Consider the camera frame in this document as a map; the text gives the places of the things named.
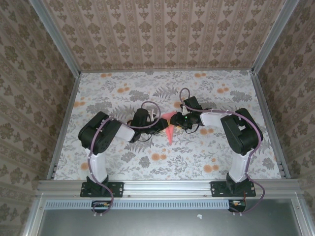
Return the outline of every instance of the vent grille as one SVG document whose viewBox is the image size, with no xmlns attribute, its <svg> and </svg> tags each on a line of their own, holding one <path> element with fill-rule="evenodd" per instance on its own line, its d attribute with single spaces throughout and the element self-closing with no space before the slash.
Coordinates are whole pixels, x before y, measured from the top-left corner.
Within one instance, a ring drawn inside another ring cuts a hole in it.
<svg viewBox="0 0 315 236">
<path fill-rule="evenodd" d="M 92 200 L 48 200 L 45 209 L 92 209 L 91 205 Z M 229 205 L 228 200 L 116 200 L 112 209 L 229 209 Z"/>
</svg>

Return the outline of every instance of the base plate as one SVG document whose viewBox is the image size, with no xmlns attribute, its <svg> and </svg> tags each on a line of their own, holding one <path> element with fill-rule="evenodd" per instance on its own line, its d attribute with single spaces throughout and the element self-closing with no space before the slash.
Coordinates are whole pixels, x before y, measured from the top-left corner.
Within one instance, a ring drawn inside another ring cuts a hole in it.
<svg viewBox="0 0 315 236">
<path fill-rule="evenodd" d="M 89 184 L 87 182 L 82 183 L 81 187 L 81 198 L 110 198 L 110 193 L 108 191 L 105 194 L 101 193 L 91 193 L 88 188 Z M 122 198 L 124 193 L 124 182 L 108 182 L 107 187 L 113 192 L 115 198 Z"/>
<path fill-rule="evenodd" d="M 254 184 L 251 181 L 248 181 L 245 185 L 242 186 L 242 189 L 239 192 L 234 194 L 226 186 L 226 181 L 212 181 L 210 182 L 211 186 L 211 195 L 212 197 L 243 197 L 244 192 L 246 197 L 255 197 L 256 191 Z"/>
</svg>

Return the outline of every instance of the floral tablecloth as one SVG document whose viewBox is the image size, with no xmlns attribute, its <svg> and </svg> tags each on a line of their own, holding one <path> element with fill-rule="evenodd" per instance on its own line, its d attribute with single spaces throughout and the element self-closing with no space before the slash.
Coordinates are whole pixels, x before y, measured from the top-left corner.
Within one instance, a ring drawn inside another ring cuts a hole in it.
<svg viewBox="0 0 315 236">
<path fill-rule="evenodd" d="M 82 74 L 54 179 L 86 178 L 87 157 L 78 133 L 97 112 L 127 122 L 147 100 L 158 103 L 163 114 L 180 111 L 179 91 L 184 87 L 203 108 L 248 109 L 264 135 L 249 174 L 257 179 L 280 178 L 249 71 L 220 70 Z M 134 144 L 114 138 L 106 153 L 112 180 L 187 180 L 225 179 L 234 152 L 222 128 L 206 126 L 193 134 L 175 128 L 171 146 L 165 131 Z"/>
</svg>

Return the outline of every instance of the gray floor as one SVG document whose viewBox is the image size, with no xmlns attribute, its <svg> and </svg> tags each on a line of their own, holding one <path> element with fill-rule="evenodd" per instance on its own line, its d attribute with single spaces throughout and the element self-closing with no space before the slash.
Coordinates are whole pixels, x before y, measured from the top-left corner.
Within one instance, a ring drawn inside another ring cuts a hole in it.
<svg viewBox="0 0 315 236">
<path fill-rule="evenodd" d="M 301 235 L 290 200 L 264 200 L 243 216 L 227 210 L 112 210 L 94 217 L 90 210 L 46 210 L 42 222 L 40 236 Z"/>
</svg>

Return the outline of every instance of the floral wallpaper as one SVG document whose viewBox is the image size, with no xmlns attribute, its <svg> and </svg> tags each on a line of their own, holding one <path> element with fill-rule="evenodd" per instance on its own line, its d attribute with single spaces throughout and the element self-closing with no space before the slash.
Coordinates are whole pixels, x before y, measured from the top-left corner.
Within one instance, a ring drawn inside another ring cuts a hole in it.
<svg viewBox="0 0 315 236">
<path fill-rule="evenodd" d="M 83 71 L 251 67 L 285 0 L 43 0 Z"/>
<path fill-rule="evenodd" d="M 86 179 L 87 156 L 78 133 L 99 111 L 123 122 L 132 119 L 147 100 L 156 102 L 163 114 L 180 111 L 183 87 L 190 89 L 203 108 L 248 109 L 264 135 L 249 174 L 258 179 L 281 177 L 249 71 L 211 70 L 81 74 L 54 179 Z M 144 134 L 140 140 L 147 138 Z M 106 153 L 106 170 L 115 180 L 225 179 L 235 154 L 223 129 L 215 126 L 200 127 L 192 134 L 175 128 L 172 145 L 165 131 L 134 144 L 114 138 Z"/>
<path fill-rule="evenodd" d="M 0 1 L 0 235 L 23 230 L 73 87 L 30 3 Z"/>
<path fill-rule="evenodd" d="M 315 2 L 298 3 L 259 72 L 292 177 L 315 216 Z"/>
</svg>

